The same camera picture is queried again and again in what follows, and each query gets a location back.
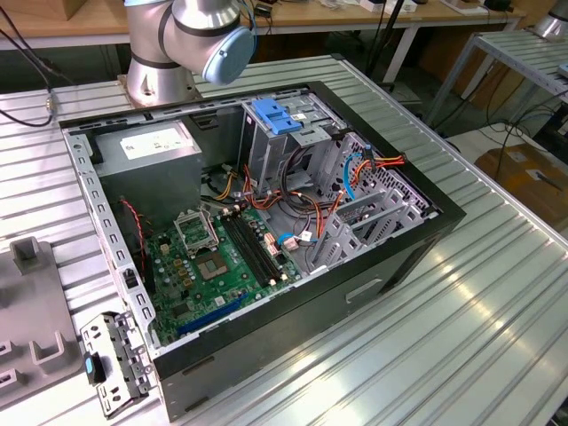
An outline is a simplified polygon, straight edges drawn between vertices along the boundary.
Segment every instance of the connector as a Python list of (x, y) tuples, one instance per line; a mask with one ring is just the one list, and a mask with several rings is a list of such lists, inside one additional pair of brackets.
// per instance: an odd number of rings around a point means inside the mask
[(45, 109), (50, 114), (55, 114), (56, 112), (56, 105), (55, 105), (55, 98), (51, 93), (47, 95), (47, 99), (45, 100)]
[(367, 144), (363, 148), (363, 161), (369, 160), (371, 162), (371, 170), (373, 173), (376, 172), (376, 165), (375, 165), (375, 155), (373, 154), (373, 148)]

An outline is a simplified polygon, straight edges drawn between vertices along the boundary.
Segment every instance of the slotted aluminum table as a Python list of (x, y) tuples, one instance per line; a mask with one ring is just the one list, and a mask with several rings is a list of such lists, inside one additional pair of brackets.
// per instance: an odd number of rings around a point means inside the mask
[(467, 97), (477, 86), (495, 59), (533, 83), (532, 90), (528, 91), (524, 101), (520, 102), (519, 111), (526, 108), (525, 101), (530, 101), (538, 87), (548, 91), (551, 95), (562, 94), (558, 98), (564, 102), (568, 101), (568, 79), (557, 72), (558, 66), (568, 63), (568, 41), (551, 43), (527, 30), (480, 33), (470, 38), (455, 61), (454, 67), (434, 98), (432, 108), (426, 116), (427, 124), (432, 124), (460, 73), (467, 65), (471, 53), (476, 48), (485, 51), (487, 58), (480, 68), (481, 72), (474, 76), (464, 92), (464, 97)]
[[(247, 68), (206, 97), (321, 80), (466, 212), (382, 299), (176, 424), (544, 424), (568, 395), (568, 245), (348, 63)], [(59, 117), (130, 108), (116, 83), (57, 90)], [(38, 120), (45, 93), (0, 97)], [(0, 249), (25, 235), (55, 250), (75, 328), (121, 311), (57, 125), (0, 122)], [(85, 374), (0, 414), (1, 424), (107, 424)], [(157, 390), (109, 423), (165, 424)]]

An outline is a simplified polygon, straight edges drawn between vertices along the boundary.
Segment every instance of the cardboard box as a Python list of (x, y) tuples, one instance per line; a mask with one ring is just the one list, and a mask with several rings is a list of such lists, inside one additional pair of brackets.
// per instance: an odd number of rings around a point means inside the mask
[(69, 20), (86, 0), (2, 0), (8, 12), (27, 13), (50, 20)]
[[(495, 176), (500, 148), (476, 161), (490, 178)], [(498, 183), (547, 224), (562, 232), (568, 226), (568, 175), (528, 144), (505, 148)]]

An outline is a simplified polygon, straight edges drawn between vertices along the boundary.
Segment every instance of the blue tab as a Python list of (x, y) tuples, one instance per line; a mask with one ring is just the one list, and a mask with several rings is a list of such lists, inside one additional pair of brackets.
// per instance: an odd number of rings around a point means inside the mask
[(85, 360), (85, 368), (87, 369), (87, 374), (92, 373), (92, 359), (91, 358), (87, 358)]
[(286, 108), (274, 99), (253, 100), (252, 106), (275, 135), (302, 129), (302, 124), (292, 120)]

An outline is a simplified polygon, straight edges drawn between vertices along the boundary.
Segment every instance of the yellow wire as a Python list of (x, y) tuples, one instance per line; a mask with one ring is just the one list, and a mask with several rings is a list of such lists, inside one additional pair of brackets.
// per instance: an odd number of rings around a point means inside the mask
[(395, 161), (395, 160), (401, 160), (402, 155), (398, 156), (398, 157), (389, 157), (389, 158), (382, 158), (382, 157), (375, 157), (375, 160), (378, 162), (390, 162), (390, 161)]
[(218, 197), (215, 197), (216, 200), (224, 200), (225, 198), (227, 198), (229, 196), (229, 193), (231, 192), (231, 183), (233, 182), (233, 175), (229, 175), (229, 178), (227, 179), (227, 187), (226, 189), (223, 191), (223, 193), (221, 195), (219, 195)]

